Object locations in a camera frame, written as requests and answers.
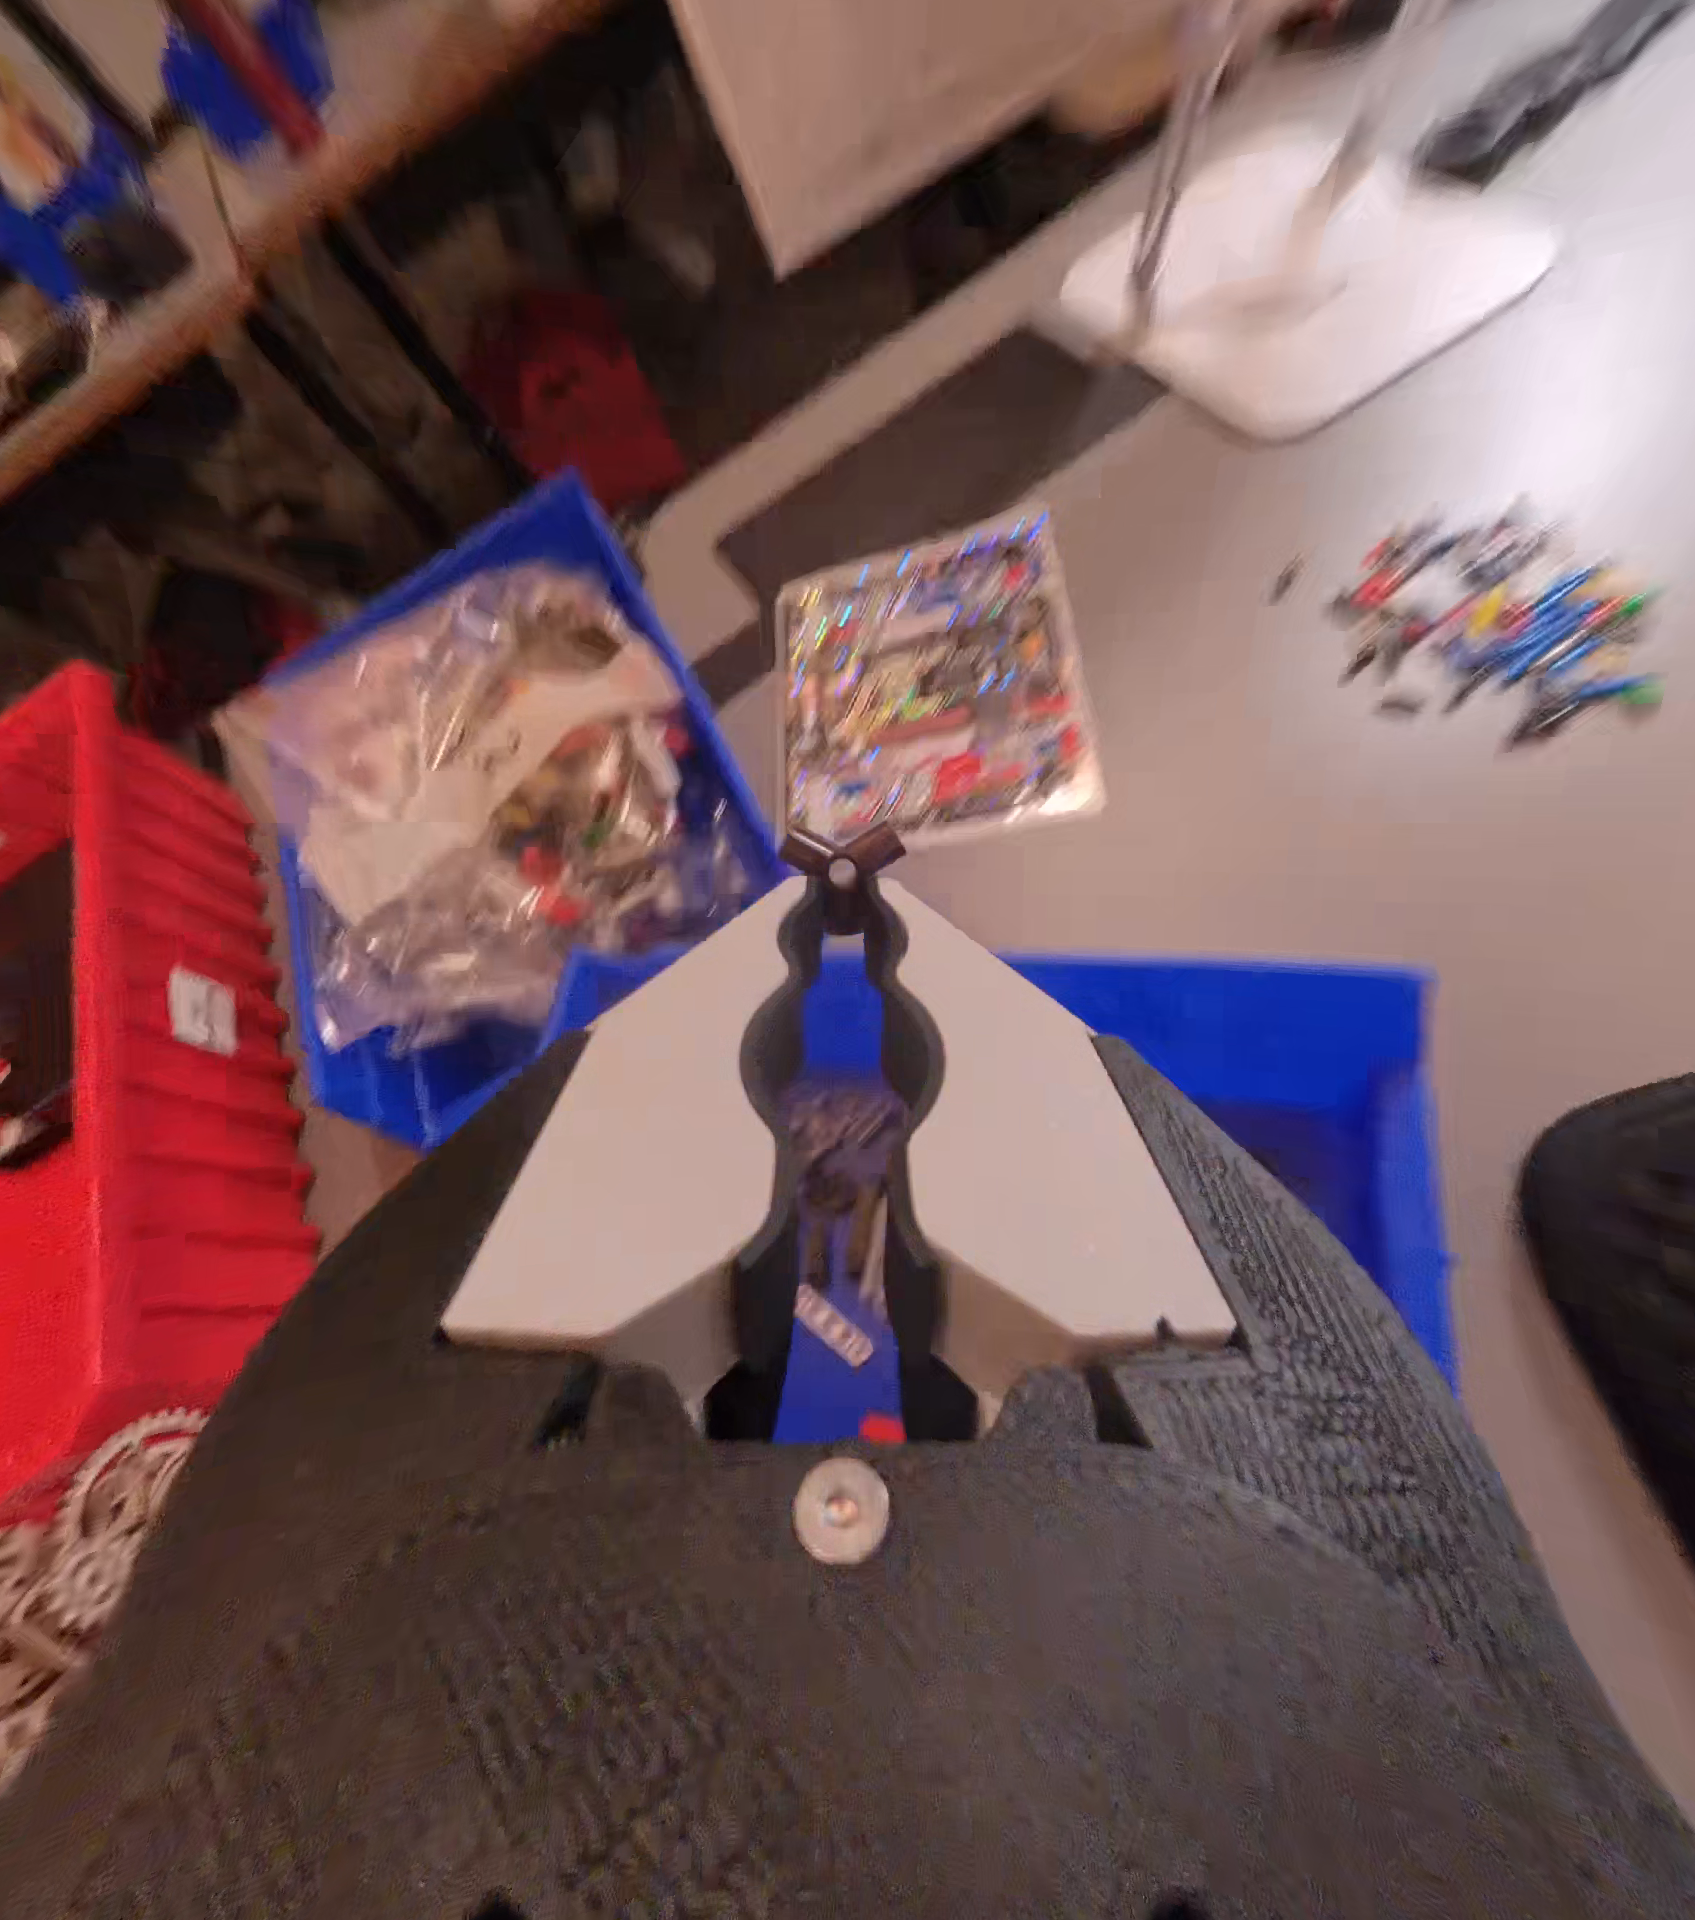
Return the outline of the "holographic sticker sheet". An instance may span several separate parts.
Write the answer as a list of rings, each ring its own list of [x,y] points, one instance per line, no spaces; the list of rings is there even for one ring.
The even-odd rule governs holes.
[[[1105,807],[1043,502],[791,579],[771,633],[783,831],[921,849]]]

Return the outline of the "red plastic crate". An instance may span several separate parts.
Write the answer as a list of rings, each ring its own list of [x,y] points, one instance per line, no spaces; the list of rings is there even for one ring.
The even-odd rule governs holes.
[[[208,1410],[310,1278],[248,815],[76,663],[0,716],[0,968],[48,1017],[70,1133],[0,1165],[0,1524],[100,1442]],[[24,1075],[0,1049],[0,1091]]]

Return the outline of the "pile of small lego pins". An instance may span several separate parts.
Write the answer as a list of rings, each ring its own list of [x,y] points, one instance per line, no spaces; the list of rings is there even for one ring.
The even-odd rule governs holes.
[[[1501,747],[1539,747],[1597,713],[1657,716],[1651,660],[1659,590],[1587,557],[1525,500],[1495,513],[1441,510],[1387,530],[1323,594],[1337,686],[1395,726],[1505,703]]]

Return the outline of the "blue bin with bags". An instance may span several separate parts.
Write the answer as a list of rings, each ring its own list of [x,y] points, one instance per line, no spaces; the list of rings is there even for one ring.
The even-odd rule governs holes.
[[[372,600],[358,615],[318,635],[268,671],[264,694],[286,694],[296,682],[350,660],[382,632],[423,611],[475,576],[519,564],[547,564],[589,578],[667,663],[679,690],[687,731],[705,770],[705,788],[725,806],[753,896],[785,880],[763,814],[715,718],[693,663],[681,654],[645,594],[609,517],[575,471],[539,484],[485,519],[459,544],[435,554],[406,579]],[[400,1051],[390,1030],[374,1030],[346,1047],[332,1047],[316,1030],[316,892],[304,874],[298,828],[280,820],[280,872],[288,928],[294,1013],[304,1046],[306,1086],[316,1105],[417,1152],[449,1139],[475,1111],[517,1078],[539,1051],[667,968],[685,946],[661,943],[633,955],[575,954],[559,976],[541,1023],[477,1019],[429,1047]]]

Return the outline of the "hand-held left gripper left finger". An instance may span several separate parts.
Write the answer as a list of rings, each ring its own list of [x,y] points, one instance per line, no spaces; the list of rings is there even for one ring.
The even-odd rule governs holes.
[[[795,1271],[741,1295],[735,1265],[775,1235],[777,1148],[741,1073],[741,1041],[789,976],[785,877],[581,1034],[443,1308],[455,1348],[579,1356],[661,1372],[687,1401],[737,1366],[789,1372]]]

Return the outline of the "dark brown lego connector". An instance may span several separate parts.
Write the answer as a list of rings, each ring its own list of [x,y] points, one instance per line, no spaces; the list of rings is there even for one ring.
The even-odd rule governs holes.
[[[905,842],[891,825],[859,829],[833,842],[807,828],[787,828],[781,861],[805,876],[813,912],[829,938],[861,938],[879,922],[879,876],[905,858]]]

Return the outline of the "red bag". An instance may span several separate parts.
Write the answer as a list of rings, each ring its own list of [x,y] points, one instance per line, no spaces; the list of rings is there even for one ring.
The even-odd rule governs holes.
[[[465,384],[523,467],[573,470],[611,513],[677,487],[687,466],[611,304],[525,286],[475,321]]]

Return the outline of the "wooden workbench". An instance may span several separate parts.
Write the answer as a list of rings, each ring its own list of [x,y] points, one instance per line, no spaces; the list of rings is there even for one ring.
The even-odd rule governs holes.
[[[114,324],[70,387],[0,433],[0,506],[242,319],[278,257],[611,10],[605,1],[372,3],[332,29],[334,94],[308,151],[272,144],[254,160],[214,168],[204,139],[184,133],[150,180],[194,264]]]

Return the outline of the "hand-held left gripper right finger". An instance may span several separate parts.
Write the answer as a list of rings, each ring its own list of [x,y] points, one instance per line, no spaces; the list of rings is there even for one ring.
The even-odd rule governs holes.
[[[903,1103],[883,1285],[907,1438],[969,1438],[1047,1367],[1159,1343],[1217,1352],[1239,1315],[1097,1036],[903,885],[867,892],[879,1068]]]

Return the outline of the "white stand base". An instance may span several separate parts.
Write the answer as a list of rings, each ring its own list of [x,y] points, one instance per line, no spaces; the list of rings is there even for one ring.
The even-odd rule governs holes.
[[[1199,3],[1143,210],[1075,255],[1055,310],[1243,439],[1289,443],[1525,299],[1559,234],[1519,202],[1421,180],[1391,109],[1449,6],[1407,1],[1335,135],[1283,126],[1203,162],[1221,81],[1277,3]]]

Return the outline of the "blue plastic bin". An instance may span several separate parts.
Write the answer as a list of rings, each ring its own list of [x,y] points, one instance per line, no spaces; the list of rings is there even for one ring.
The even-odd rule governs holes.
[[[1009,955],[1087,1027],[1129,1044],[1339,1240],[1459,1386],[1435,1113],[1423,1062],[1429,982],[1417,971]],[[803,1279],[857,1330],[859,1359],[793,1337],[773,1411],[745,1436],[787,1444],[903,1438],[901,1382],[871,1284],[867,1192],[899,1100],[879,1073],[879,1010],[859,946],[831,948],[805,1001],[805,1064],[783,1098],[801,1141]]]

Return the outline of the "clear bags of lego parts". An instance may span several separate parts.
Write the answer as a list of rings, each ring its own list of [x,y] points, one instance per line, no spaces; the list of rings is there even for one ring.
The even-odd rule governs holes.
[[[332,1049],[537,1027],[571,954],[689,942],[753,893],[683,686],[589,571],[479,571],[218,729],[312,892]]]

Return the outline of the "blue plastic part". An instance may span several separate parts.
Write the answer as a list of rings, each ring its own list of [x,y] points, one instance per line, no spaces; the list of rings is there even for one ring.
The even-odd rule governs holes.
[[[162,81],[230,158],[306,156],[326,139],[328,36],[314,1],[166,1]]]
[[[50,301],[94,295],[136,306],[192,266],[186,240],[148,189],[140,137],[124,137],[108,115],[42,203],[22,208],[0,191],[0,267]]]

